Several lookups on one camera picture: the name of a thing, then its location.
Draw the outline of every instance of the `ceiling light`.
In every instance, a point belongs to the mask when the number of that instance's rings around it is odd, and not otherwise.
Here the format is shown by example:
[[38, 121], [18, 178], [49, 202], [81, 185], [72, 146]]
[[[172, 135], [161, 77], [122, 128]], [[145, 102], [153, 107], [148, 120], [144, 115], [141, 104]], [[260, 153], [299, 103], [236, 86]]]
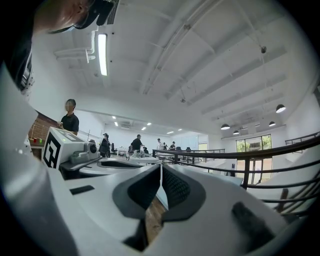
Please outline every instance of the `ceiling light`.
[[286, 107], [282, 104], [279, 104], [278, 106], [276, 106], [275, 112], [276, 113], [281, 113], [282, 111], [286, 110]]
[[230, 129], [230, 126], [226, 123], [221, 126], [221, 130], [228, 130], [228, 129]]
[[98, 35], [98, 52], [99, 52], [99, 63], [101, 75], [107, 75], [107, 57], [106, 57], [106, 46], [107, 44], [107, 35], [99, 34]]

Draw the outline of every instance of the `glasses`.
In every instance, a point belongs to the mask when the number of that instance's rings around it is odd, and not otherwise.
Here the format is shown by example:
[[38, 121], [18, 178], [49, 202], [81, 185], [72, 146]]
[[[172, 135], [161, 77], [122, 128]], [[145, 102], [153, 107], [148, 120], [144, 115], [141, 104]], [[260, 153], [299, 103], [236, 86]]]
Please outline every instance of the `glasses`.
[[75, 28], [81, 28], [87, 21], [89, 17], [89, 9], [90, 7], [95, 3], [95, 0], [84, 0], [86, 3], [83, 4], [83, 1], [81, 0], [79, 3], [79, 7], [85, 9], [85, 11], [82, 14], [82, 17], [77, 21], [76, 23], [73, 24]]

